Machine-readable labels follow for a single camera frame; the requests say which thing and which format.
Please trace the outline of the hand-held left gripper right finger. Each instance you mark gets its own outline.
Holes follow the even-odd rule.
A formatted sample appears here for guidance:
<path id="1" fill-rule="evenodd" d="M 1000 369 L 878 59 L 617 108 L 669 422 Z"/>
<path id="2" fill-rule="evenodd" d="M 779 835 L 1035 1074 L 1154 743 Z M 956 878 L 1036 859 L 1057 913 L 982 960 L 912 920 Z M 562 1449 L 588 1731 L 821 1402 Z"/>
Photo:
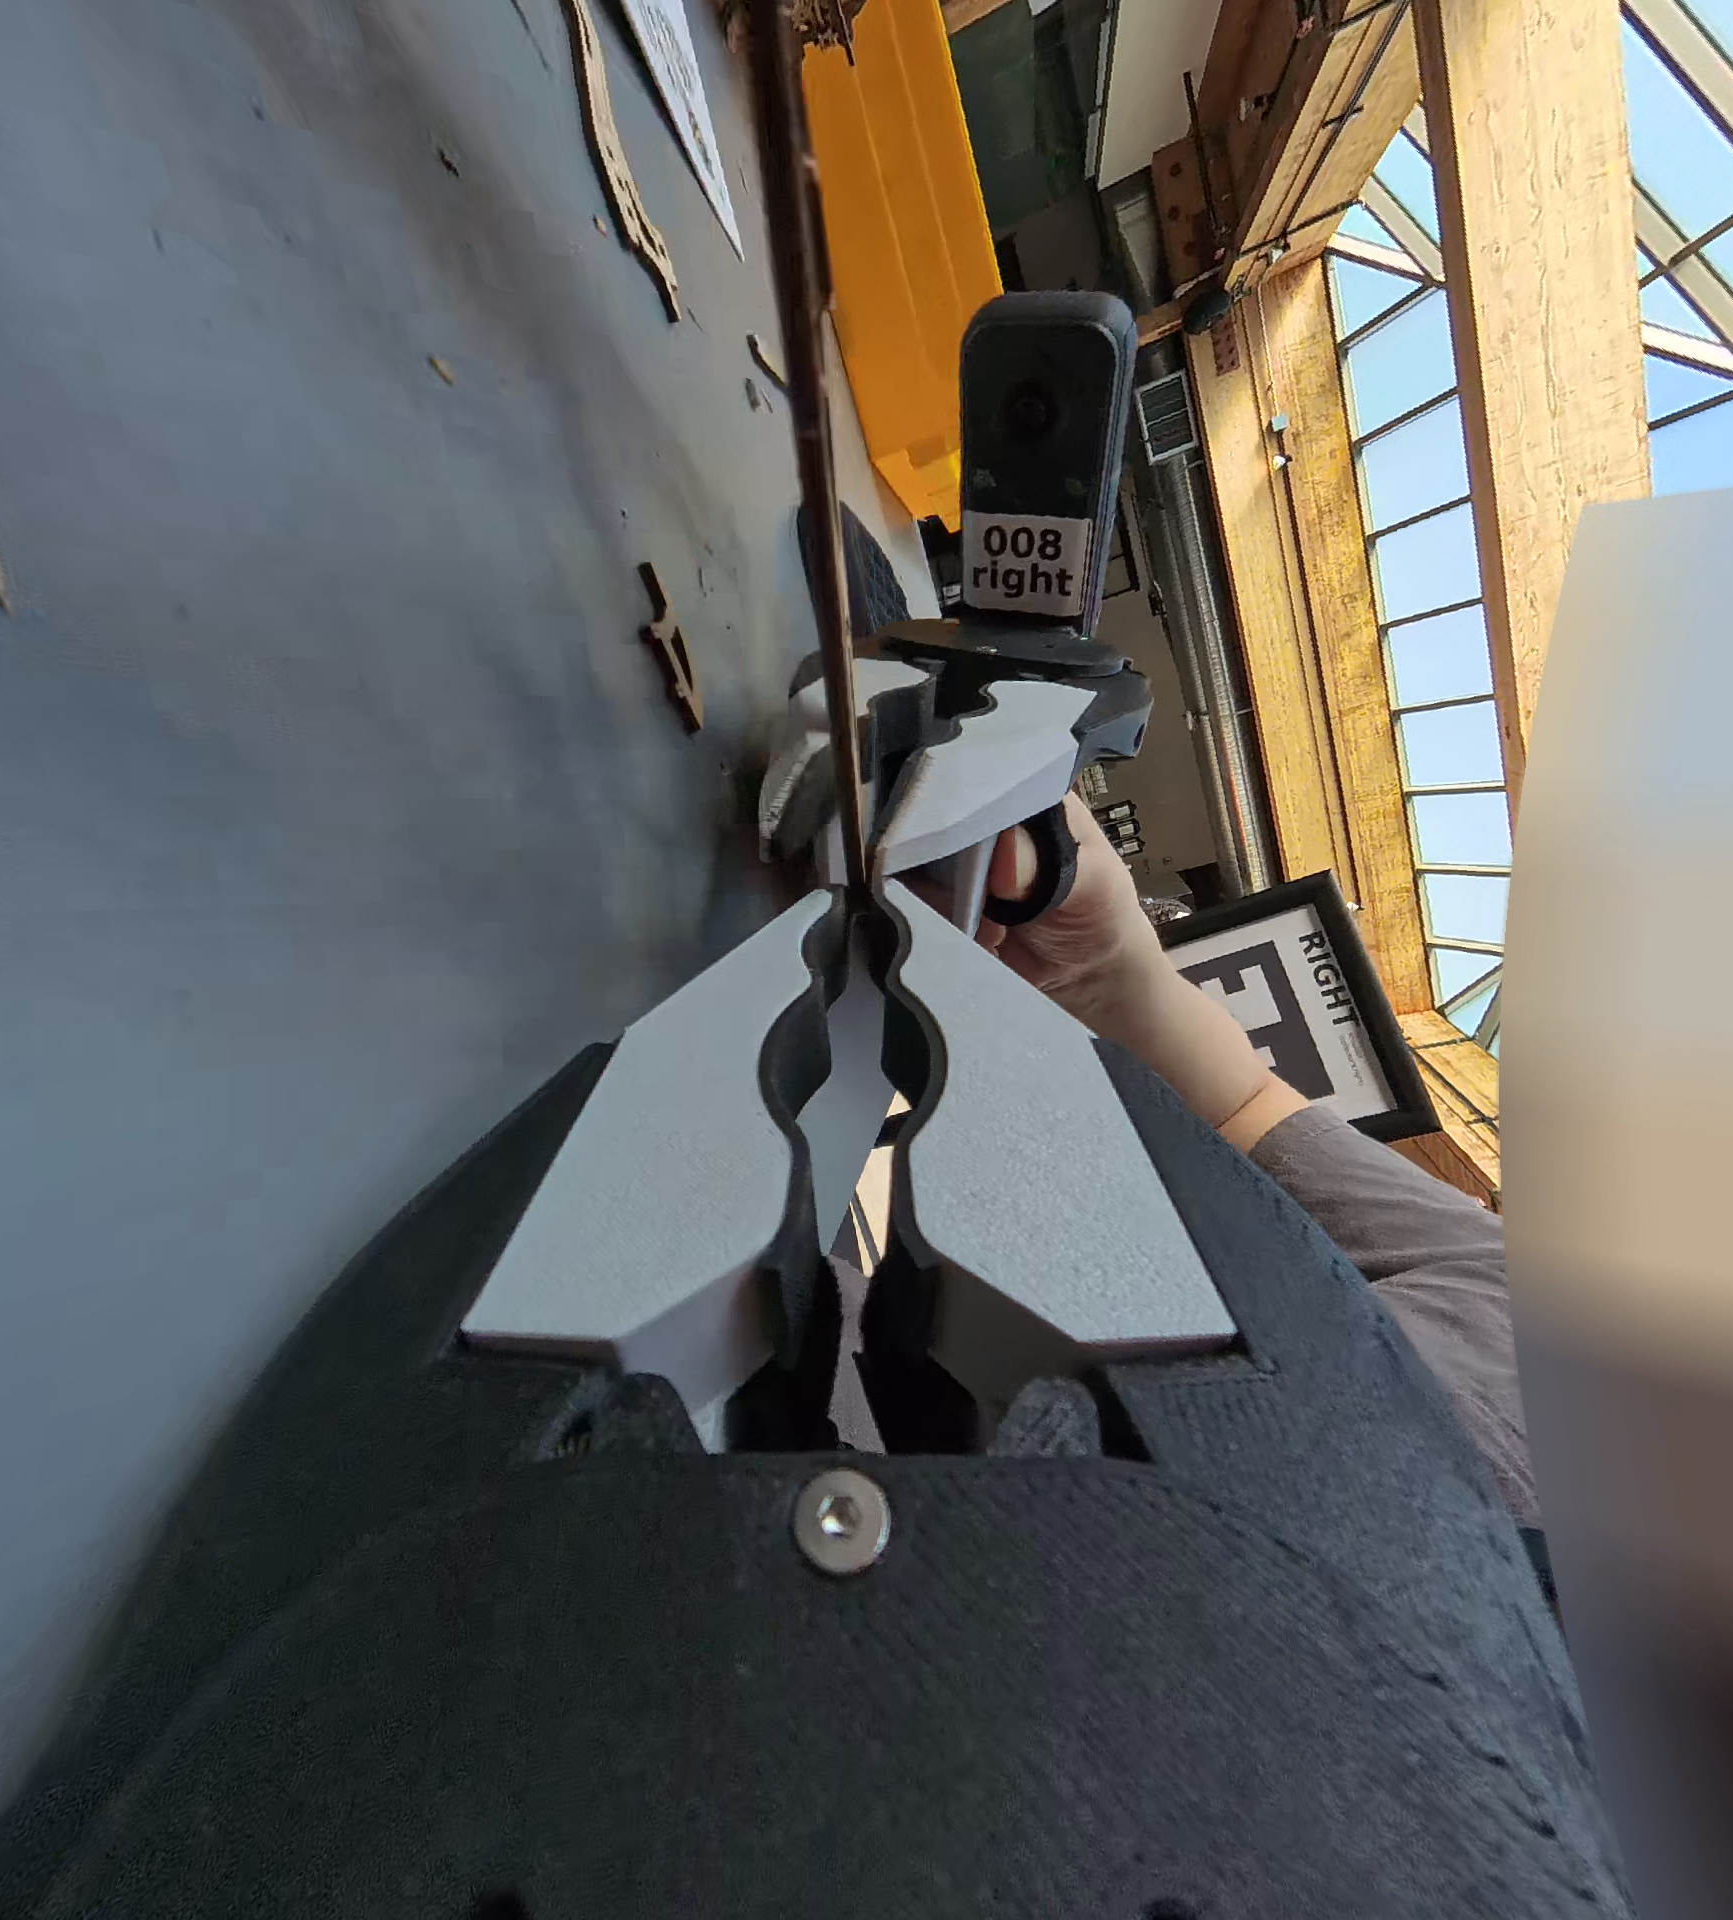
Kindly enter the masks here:
<path id="1" fill-rule="evenodd" d="M 900 878 L 865 954 L 905 1100 L 865 1294 L 886 1453 L 981 1453 L 1039 1381 L 1229 1356 L 1240 1330 L 1088 1028 Z"/>

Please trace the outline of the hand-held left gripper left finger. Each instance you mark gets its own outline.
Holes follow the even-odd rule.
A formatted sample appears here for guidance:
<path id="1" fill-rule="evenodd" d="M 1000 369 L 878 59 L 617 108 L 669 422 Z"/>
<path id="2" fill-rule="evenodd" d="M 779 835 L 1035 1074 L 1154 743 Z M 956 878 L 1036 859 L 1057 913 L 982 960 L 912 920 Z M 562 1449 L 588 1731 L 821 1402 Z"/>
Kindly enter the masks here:
<path id="1" fill-rule="evenodd" d="M 461 1322 L 478 1350 L 669 1383 L 723 1453 L 789 1369 L 821 1263 L 800 1116 L 831 1069 L 844 901 L 807 892 L 638 1016 L 604 1058 Z"/>

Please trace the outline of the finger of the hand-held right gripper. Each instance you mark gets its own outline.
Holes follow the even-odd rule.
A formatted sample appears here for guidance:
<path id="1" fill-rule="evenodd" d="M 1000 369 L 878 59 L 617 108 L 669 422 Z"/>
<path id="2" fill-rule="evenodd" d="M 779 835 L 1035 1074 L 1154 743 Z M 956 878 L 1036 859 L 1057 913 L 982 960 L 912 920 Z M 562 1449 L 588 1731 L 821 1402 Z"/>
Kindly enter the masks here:
<path id="1" fill-rule="evenodd" d="M 929 672 L 904 661 L 854 661 L 854 707 L 864 835 L 874 839 L 904 767 L 925 743 Z M 802 661 L 774 730 L 756 795 L 756 834 L 768 861 L 844 864 L 818 661 Z"/>
<path id="2" fill-rule="evenodd" d="M 978 931 L 998 835 L 1042 814 L 1066 792 L 1076 724 L 1088 689 L 1066 682 L 998 681 L 985 706 L 956 717 L 956 730 L 900 769 L 872 873 L 886 880 L 948 864 L 948 917 Z"/>

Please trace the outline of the laser-cut wooden model sheet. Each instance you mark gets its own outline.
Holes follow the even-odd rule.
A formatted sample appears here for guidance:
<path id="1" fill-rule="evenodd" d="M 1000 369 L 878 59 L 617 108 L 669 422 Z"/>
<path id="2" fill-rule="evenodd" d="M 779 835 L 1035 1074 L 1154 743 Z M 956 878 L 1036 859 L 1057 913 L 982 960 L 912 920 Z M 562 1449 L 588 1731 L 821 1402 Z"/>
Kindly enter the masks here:
<path id="1" fill-rule="evenodd" d="M 844 578 L 844 524 L 831 464 L 825 334 L 831 301 L 817 155 L 802 97 L 802 39 L 781 3 L 750 3 L 750 63 L 764 179 L 768 247 L 785 354 L 791 446 L 807 531 L 807 590 L 826 696 L 834 816 L 844 895 L 864 910 L 868 850 L 858 769 L 854 646 Z"/>

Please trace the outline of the person's right forearm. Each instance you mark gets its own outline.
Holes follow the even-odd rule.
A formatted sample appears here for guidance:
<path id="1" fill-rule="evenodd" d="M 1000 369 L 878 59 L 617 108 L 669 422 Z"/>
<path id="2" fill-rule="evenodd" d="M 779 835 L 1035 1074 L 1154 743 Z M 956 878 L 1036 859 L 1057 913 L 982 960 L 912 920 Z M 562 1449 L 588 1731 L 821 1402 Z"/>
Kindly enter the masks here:
<path id="1" fill-rule="evenodd" d="M 1518 1523 L 1541 1528 L 1502 1219 L 1301 1100 L 1266 1069 L 1193 1069 L 1188 1105 L 1269 1172 L 1358 1267 L 1493 1468 Z"/>

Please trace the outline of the person's right hand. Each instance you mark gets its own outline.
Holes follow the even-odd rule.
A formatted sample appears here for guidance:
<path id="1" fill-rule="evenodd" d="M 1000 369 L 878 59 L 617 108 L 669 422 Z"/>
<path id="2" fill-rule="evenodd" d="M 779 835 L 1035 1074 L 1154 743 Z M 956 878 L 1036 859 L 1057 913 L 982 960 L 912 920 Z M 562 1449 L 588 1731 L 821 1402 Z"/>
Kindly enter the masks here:
<path id="1" fill-rule="evenodd" d="M 1076 795 L 1063 797 L 1071 884 L 1026 923 L 1000 923 L 1039 884 L 1039 839 L 1007 828 L 987 866 L 978 942 L 1094 1036 L 1141 1058 L 1203 1122 L 1240 1143 L 1299 1098 L 1262 1064 L 1243 1027 L 1165 960 L 1134 876 Z"/>

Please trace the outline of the cross-shaped wooden part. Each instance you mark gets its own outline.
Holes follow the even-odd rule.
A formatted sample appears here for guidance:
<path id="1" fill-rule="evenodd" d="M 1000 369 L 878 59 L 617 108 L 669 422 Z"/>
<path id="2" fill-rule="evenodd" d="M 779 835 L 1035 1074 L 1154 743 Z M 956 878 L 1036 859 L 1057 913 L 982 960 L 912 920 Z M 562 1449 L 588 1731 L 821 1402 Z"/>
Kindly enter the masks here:
<path id="1" fill-rule="evenodd" d="M 670 709 L 686 734 L 700 734 L 704 728 L 704 703 L 681 631 L 678 612 L 665 594 L 656 565 L 638 562 L 638 584 L 645 594 L 648 618 L 638 638 L 659 668 L 660 685 Z"/>

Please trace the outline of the yellow panel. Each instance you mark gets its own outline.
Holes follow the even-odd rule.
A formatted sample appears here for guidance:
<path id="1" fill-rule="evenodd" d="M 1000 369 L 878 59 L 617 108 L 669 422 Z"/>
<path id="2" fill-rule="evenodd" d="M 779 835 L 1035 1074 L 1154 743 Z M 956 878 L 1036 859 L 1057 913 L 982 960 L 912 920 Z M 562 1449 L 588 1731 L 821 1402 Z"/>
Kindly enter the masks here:
<path id="1" fill-rule="evenodd" d="M 865 3 L 803 52 L 831 327 L 864 446 L 912 520 L 961 524 L 961 344 L 1000 296 L 941 4 Z"/>

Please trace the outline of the black framed picture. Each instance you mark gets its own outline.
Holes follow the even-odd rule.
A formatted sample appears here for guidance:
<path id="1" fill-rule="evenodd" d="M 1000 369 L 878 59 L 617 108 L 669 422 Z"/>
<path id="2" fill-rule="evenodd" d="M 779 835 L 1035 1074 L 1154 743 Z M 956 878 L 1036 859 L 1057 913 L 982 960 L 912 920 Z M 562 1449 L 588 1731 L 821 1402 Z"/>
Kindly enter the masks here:
<path id="1" fill-rule="evenodd" d="M 1167 964 L 1243 1027 L 1287 1085 L 1358 1134 L 1440 1134 L 1426 1078 L 1330 870 L 1160 925 Z"/>

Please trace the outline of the white printed paper sheet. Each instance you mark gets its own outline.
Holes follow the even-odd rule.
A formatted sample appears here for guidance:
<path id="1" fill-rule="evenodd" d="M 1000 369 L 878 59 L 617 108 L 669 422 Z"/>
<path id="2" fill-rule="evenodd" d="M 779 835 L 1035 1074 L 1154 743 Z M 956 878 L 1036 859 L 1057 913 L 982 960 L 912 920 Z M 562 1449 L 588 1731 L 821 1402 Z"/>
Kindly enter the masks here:
<path id="1" fill-rule="evenodd" d="M 686 3 L 620 3 L 620 10 L 686 162 L 708 197 L 733 253 L 743 258 L 733 195 L 713 136 L 704 77 L 692 47 Z"/>

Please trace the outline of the wooden sheet remnant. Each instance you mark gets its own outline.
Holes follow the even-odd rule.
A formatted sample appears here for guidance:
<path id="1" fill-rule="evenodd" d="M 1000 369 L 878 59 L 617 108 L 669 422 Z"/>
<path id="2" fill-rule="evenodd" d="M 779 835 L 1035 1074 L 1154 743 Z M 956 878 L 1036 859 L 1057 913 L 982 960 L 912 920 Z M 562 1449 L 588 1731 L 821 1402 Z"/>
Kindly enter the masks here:
<path id="1" fill-rule="evenodd" d="M 562 3 L 566 42 L 572 52 L 578 107 L 604 197 L 608 202 L 619 242 L 650 278 L 669 325 L 686 318 L 681 285 L 660 228 L 645 212 L 638 181 L 629 165 L 617 119 L 604 45 L 586 3 Z"/>

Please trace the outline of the wooden beam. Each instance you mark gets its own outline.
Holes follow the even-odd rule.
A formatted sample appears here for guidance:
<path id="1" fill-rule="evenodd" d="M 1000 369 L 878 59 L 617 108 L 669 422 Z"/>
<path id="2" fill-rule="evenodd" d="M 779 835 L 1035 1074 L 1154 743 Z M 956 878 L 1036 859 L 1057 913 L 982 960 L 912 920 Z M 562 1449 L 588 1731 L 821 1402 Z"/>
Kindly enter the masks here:
<path id="1" fill-rule="evenodd" d="M 1411 16 L 1514 822 L 1576 518 L 1648 493 L 1620 10 Z"/>

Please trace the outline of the silver ventilation duct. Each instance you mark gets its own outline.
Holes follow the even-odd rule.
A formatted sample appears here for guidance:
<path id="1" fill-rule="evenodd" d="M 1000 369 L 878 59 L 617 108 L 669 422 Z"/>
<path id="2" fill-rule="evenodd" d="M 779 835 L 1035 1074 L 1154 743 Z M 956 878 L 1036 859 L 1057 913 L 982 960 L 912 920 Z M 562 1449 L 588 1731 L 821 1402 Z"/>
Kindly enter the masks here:
<path id="1" fill-rule="evenodd" d="M 1134 493 L 1151 576 L 1160 589 L 1165 644 L 1186 692 L 1221 880 L 1234 897 L 1253 895 L 1283 880 L 1283 864 L 1211 478 L 1195 447 L 1151 462 L 1136 442 Z"/>

